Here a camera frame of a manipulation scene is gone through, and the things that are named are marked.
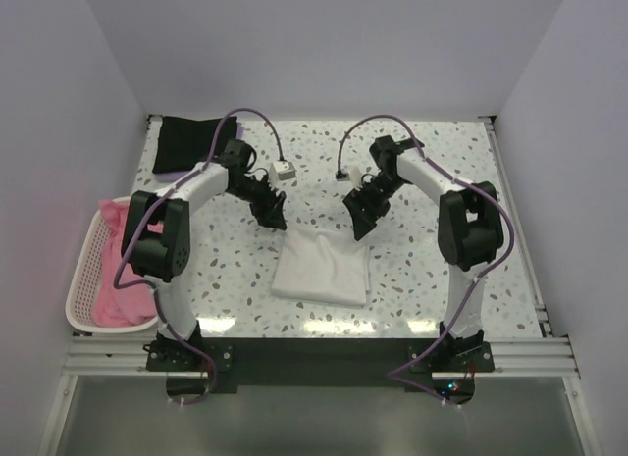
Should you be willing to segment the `white t shirt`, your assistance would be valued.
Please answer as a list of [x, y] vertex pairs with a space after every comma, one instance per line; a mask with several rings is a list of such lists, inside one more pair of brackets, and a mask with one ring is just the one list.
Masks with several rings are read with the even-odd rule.
[[286, 231], [271, 284], [273, 295], [362, 307], [371, 289], [370, 247], [348, 232], [321, 228]]

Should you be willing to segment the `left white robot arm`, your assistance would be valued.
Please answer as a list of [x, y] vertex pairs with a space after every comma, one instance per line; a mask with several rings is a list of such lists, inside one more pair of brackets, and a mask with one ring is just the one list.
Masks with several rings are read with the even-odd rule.
[[180, 293], [182, 273], [192, 254], [192, 215], [214, 197], [228, 194], [248, 204], [260, 227], [287, 228], [286, 194], [271, 184], [269, 175], [256, 178], [249, 173], [253, 158], [249, 144], [232, 139], [216, 159], [197, 163], [167, 187], [139, 190], [131, 196], [113, 286], [148, 288], [158, 333], [173, 340], [168, 356], [182, 370], [196, 368], [203, 358], [203, 346], [192, 339], [198, 322]]

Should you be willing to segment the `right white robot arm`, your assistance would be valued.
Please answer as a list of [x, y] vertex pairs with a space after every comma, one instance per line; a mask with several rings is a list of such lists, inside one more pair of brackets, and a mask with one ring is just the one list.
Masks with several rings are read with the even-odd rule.
[[379, 171], [361, 181], [344, 196], [359, 241], [373, 231], [391, 207], [390, 199], [405, 185], [422, 191], [438, 207], [437, 243], [449, 265], [448, 300], [440, 322], [439, 337], [417, 357], [395, 370], [409, 370], [423, 360], [457, 371], [484, 344], [483, 281], [497, 265], [497, 251], [504, 243], [507, 216], [497, 202], [495, 187], [447, 175], [436, 164], [421, 158], [412, 140], [395, 141], [382, 136], [369, 147]]

